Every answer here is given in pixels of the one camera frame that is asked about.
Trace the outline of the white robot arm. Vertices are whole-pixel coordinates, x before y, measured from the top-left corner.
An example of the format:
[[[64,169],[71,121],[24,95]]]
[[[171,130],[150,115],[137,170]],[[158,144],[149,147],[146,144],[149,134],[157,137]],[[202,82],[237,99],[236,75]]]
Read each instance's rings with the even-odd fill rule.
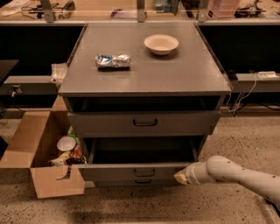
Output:
[[[223,156],[212,156],[205,162],[189,164],[174,174],[182,185],[236,183],[280,206],[280,177],[244,168]]]

